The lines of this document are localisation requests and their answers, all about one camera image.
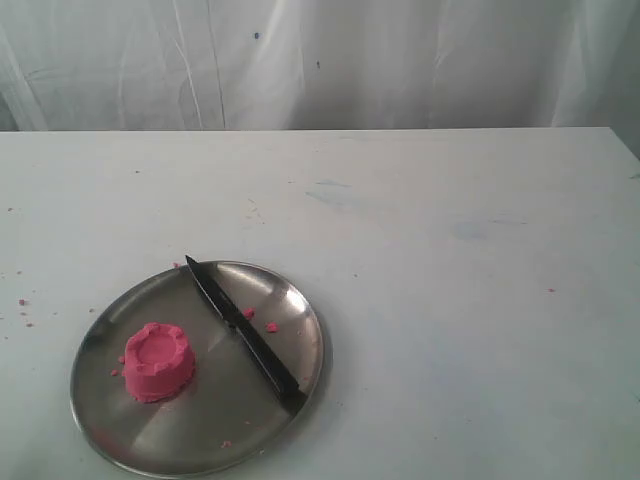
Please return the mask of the black kitchen knife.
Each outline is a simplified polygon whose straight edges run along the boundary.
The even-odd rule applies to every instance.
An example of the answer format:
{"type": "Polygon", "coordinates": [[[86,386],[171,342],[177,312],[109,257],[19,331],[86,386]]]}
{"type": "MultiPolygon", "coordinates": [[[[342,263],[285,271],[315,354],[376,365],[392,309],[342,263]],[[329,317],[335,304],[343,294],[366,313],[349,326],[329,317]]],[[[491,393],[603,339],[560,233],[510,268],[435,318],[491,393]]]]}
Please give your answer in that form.
{"type": "Polygon", "coordinates": [[[307,395],[301,391],[296,378],[218,282],[208,273],[207,268],[188,255],[185,256],[185,260],[201,294],[227,326],[240,336],[252,360],[271,384],[280,404],[289,414],[297,414],[306,403],[307,395]]]}

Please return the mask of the round stainless steel plate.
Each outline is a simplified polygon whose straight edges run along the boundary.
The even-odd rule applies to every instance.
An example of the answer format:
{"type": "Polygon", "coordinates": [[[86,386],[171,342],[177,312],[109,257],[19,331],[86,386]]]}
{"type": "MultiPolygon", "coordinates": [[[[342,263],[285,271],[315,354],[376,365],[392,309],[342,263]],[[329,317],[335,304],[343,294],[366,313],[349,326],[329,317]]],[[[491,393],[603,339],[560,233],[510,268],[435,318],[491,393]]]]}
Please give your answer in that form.
{"type": "Polygon", "coordinates": [[[314,402],[323,374],[322,324],[302,293],[263,267],[209,261],[208,273],[240,309],[307,395],[289,414],[232,332],[201,294],[187,266],[154,275],[117,298],[94,322],[71,371],[74,420],[111,463],[148,477],[184,479],[221,471],[272,446],[314,402]],[[125,388],[127,340],[151,322],[181,327],[195,353],[195,373],[175,396],[136,401],[125,388]],[[275,322],[279,331],[269,333],[275,322]]]}

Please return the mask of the pink clay lump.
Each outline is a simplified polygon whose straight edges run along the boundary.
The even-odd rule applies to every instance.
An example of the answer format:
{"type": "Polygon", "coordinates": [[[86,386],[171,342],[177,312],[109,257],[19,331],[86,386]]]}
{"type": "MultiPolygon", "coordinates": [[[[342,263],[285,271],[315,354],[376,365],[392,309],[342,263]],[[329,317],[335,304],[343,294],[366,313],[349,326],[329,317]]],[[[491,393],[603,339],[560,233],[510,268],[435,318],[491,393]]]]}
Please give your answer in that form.
{"type": "Polygon", "coordinates": [[[181,327],[147,323],[125,346],[126,391],[141,403],[173,397],[191,381],[195,366],[195,353],[181,327]]]}

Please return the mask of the white backdrop curtain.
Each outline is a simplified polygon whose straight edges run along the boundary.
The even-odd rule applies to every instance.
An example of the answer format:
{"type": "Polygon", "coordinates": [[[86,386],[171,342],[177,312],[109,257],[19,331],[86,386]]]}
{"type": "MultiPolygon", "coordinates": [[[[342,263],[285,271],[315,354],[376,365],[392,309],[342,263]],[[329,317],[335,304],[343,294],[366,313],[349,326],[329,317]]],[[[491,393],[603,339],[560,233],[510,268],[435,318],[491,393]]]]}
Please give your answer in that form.
{"type": "Polygon", "coordinates": [[[5,1],[21,130],[639,121],[635,1],[5,1]]]}

